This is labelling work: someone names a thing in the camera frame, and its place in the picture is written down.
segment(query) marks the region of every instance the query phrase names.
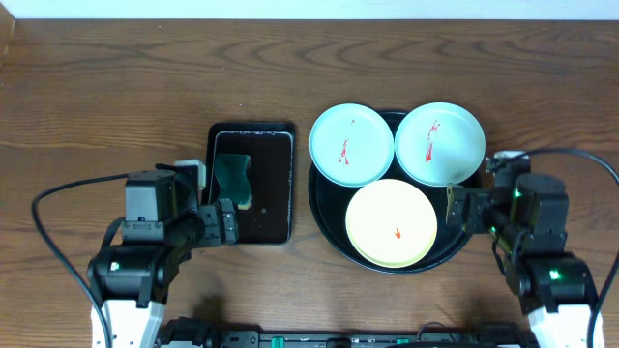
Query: wooden table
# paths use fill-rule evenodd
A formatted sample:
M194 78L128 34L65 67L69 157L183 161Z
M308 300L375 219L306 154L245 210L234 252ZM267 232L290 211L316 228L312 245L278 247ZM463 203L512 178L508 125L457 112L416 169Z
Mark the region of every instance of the wooden table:
M292 238L196 252L170 288L166 319L315 331L416 331L430 320L526 326L488 236L420 275L378 274L334 250L308 202L311 125L343 102L456 102L479 118L489 154L573 146L619 166L618 57L616 22L19 21L0 73L0 345L90 345L90 305L35 231L32 197L203 159L221 121L295 123ZM568 248L599 289L619 247L619 191L584 159L533 164L568 185ZM83 274L122 214L121 182L42 204ZM607 347L619 344L617 288L604 306Z

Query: red sauce smear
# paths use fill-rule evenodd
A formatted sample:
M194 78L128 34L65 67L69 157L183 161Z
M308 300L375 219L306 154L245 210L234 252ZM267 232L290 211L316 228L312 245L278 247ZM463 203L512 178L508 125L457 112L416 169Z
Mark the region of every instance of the red sauce smear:
M434 143L430 140L430 135L432 134L432 132L437 132L438 128L441 126L441 124L436 124L438 120L434 121L434 124L432 125L432 127L429 129L429 131L427 132L427 150L426 150L426 163L428 163L429 161L432 160L432 147L434 145Z
M346 165L350 164L348 162L348 157L346 156L346 146L348 146L348 139L344 140L344 148L341 150L341 155L339 155L338 162L341 163L341 159L346 160Z

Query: sponge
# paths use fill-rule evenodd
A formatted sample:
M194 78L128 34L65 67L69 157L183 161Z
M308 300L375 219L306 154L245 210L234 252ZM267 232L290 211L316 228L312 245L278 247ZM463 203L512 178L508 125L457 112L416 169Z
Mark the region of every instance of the sponge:
M240 210L251 207L251 186L248 180L248 155L218 154L215 157L215 178L220 183L218 199L229 198Z

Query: green light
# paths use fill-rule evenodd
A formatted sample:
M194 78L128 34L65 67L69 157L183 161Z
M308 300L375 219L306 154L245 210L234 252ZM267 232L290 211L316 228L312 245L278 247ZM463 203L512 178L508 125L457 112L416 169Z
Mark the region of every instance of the green light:
M550 270L550 279L552 279L552 280L561 279L561 274L559 273L559 271Z

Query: black round tray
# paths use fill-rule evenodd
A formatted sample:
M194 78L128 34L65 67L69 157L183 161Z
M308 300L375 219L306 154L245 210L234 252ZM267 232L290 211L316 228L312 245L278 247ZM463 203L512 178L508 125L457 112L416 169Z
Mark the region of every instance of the black round tray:
M393 134L396 134L399 123L408 114L406 111L399 110L385 110L378 111L378 113L387 121ZM430 270L451 259L466 245L471 236L463 233L459 227L448 228L445 224L445 215L447 214L447 190L445 188L433 188L414 181L401 169L396 158L394 158L391 167L382 179L405 181L414 185L426 195L436 212L438 230L434 245L423 259L408 267L392 269L369 262L350 243L345 225L348 203L360 188L345 188L337 185L322 176L315 165L312 164L309 171L308 187L311 213L325 238L344 256L361 266L378 272L414 274ZM478 188L481 186L481 176L476 172L460 184L464 187Z

